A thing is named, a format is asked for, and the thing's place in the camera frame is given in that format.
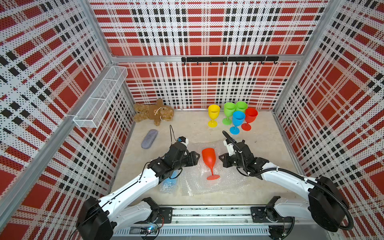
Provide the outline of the light blue glass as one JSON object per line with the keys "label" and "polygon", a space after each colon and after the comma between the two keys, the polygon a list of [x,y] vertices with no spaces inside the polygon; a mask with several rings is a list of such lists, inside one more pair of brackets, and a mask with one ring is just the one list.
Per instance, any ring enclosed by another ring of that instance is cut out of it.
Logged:
{"label": "light blue glass", "polygon": [[241,111],[234,112],[233,119],[232,119],[232,123],[234,126],[230,128],[231,134],[238,135],[240,133],[239,126],[243,124],[245,117],[246,117],[245,113]]}

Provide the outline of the pink glass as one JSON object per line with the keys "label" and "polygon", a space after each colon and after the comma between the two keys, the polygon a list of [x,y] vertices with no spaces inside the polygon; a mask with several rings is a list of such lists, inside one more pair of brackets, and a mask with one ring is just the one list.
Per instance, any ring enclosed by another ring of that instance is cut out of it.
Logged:
{"label": "pink glass", "polygon": [[220,178],[219,175],[214,173],[214,166],[216,164],[216,152],[213,148],[206,148],[202,150],[203,161],[205,165],[210,169],[211,175],[207,177],[208,181],[214,181]]}

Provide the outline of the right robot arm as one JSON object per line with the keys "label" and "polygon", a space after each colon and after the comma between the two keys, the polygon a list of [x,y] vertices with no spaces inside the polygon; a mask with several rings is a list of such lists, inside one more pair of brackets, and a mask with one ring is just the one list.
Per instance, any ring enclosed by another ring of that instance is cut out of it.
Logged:
{"label": "right robot arm", "polygon": [[293,207],[282,207],[274,202],[273,210],[281,217],[299,217],[313,219],[329,232],[350,231],[354,228],[354,219],[349,204],[336,185],[327,177],[319,179],[306,177],[283,169],[267,159],[255,157],[249,146],[237,142],[226,131],[224,145],[227,153],[220,155],[225,168],[236,167],[245,177],[277,184],[301,196],[305,203],[297,211]]}

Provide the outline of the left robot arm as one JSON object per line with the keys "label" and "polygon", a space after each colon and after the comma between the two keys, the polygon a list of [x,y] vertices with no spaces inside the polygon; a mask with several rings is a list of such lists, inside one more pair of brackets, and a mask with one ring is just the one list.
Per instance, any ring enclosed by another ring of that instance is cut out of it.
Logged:
{"label": "left robot arm", "polygon": [[200,154],[187,149],[188,140],[173,143],[168,152],[145,163],[142,172],[118,190],[100,199],[88,198],[82,205],[76,230],[84,240],[109,240],[120,229],[137,222],[153,223],[159,206],[152,198],[130,204],[146,191],[170,178],[174,171],[196,166]]}

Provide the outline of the green wine glass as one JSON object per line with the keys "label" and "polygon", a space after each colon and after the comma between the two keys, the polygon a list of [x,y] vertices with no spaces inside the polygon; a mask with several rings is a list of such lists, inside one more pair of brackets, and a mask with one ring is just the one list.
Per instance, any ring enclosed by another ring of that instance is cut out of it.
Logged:
{"label": "green wine glass", "polygon": [[236,112],[245,113],[247,108],[248,108],[248,104],[245,102],[237,102],[236,103]]}
{"label": "green wine glass", "polygon": [[222,121],[224,125],[229,126],[232,124],[232,120],[230,119],[230,117],[233,115],[235,110],[236,110],[236,105],[234,103],[230,103],[230,102],[225,103],[224,114],[226,117]]}

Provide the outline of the red glass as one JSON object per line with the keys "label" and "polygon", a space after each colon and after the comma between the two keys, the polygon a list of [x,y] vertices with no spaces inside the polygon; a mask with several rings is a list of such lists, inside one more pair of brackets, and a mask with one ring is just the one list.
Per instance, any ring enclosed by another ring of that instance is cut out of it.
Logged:
{"label": "red glass", "polygon": [[246,115],[245,123],[242,124],[242,129],[244,131],[250,131],[252,129],[252,126],[250,125],[250,123],[255,121],[255,119],[258,116],[258,111],[254,108],[248,108],[245,111],[245,115]]}

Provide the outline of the yellow glass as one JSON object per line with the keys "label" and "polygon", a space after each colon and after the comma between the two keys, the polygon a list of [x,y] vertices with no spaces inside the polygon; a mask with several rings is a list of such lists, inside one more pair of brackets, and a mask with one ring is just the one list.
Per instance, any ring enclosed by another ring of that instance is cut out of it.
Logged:
{"label": "yellow glass", "polygon": [[210,105],[209,108],[208,108],[208,111],[209,111],[209,117],[210,117],[210,121],[208,123],[209,127],[210,128],[215,128],[217,127],[218,123],[216,122],[216,119],[218,118],[219,114],[220,114],[220,107],[218,105]]}

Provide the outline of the bubble wrap sheet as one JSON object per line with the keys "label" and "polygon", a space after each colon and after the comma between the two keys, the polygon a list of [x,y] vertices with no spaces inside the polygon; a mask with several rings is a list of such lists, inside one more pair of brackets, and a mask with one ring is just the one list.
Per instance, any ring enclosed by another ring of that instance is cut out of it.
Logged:
{"label": "bubble wrap sheet", "polygon": [[217,157],[228,152],[223,141],[191,143],[189,149],[201,157],[196,166],[184,168],[180,176],[182,195],[197,196],[212,193],[243,195],[249,185],[248,179],[239,174],[235,167],[224,168],[219,159],[216,159],[211,171],[202,157],[203,150],[207,148],[214,149]]}

